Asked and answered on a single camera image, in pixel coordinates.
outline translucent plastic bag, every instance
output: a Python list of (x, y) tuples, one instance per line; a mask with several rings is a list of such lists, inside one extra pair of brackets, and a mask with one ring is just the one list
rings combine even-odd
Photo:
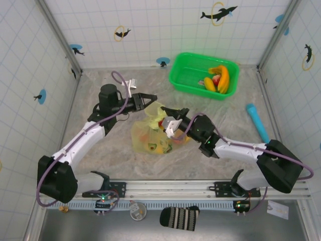
[[(167, 116), (161, 109), (162, 104), (152, 103), (145, 109), (147, 117), (139, 122), (135, 122), (131, 128), (131, 140), (133, 149), (139, 153), (166, 154), (170, 153), (179, 146), (185, 144), (189, 138), (185, 137), (182, 141), (174, 141), (167, 137), (163, 132), (161, 123)], [(175, 137), (183, 132), (177, 130)]]

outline white label card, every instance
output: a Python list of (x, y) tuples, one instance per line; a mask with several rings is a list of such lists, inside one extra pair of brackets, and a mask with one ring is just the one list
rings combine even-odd
[(289, 219), (289, 207), (271, 200), (268, 200), (267, 202), (267, 213), (286, 220)]

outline black and white sock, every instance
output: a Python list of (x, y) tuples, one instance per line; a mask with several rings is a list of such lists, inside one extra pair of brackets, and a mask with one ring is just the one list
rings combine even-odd
[(194, 231), (199, 213), (200, 210), (197, 206), (167, 207), (162, 210), (159, 222), (164, 227)]

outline white tiled wall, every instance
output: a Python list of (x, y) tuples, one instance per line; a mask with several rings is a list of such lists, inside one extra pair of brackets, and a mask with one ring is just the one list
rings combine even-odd
[[(213, 26), (212, 6), (237, 8), (221, 26)], [(194, 52), (258, 64), (274, 27), (290, 0), (48, 0), (47, 3), (70, 44), (79, 44), (83, 68), (153, 66), (181, 52)], [(222, 8), (216, 4), (213, 14)], [(130, 29), (120, 42), (114, 32)]]
[[(302, 0), (265, 69), (267, 87), (283, 140), (301, 160), (314, 169), (309, 181), (319, 220), (321, 218), (321, 1)], [(312, 48), (305, 65), (307, 49)]]
[(0, 1), (0, 240), (23, 238), (37, 162), (58, 148), (76, 86), (67, 66), (34, 0)]

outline yellow banana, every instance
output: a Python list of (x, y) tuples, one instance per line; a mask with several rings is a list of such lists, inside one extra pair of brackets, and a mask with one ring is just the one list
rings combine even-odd
[(213, 83), (211, 78), (205, 77), (204, 78), (204, 85), (205, 85), (205, 88), (207, 90), (210, 90), (210, 91), (213, 91), (213, 92), (216, 91), (215, 85), (214, 85), (214, 83)]
[(219, 82), (219, 85), (217, 86), (217, 90), (221, 94), (225, 94), (229, 88), (230, 85), (230, 76), (229, 76), (229, 71), (227, 68), (223, 65), (219, 65), (218, 67), (215, 68), (209, 68), (209, 73), (210, 74), (220, 74), (221, 79)]

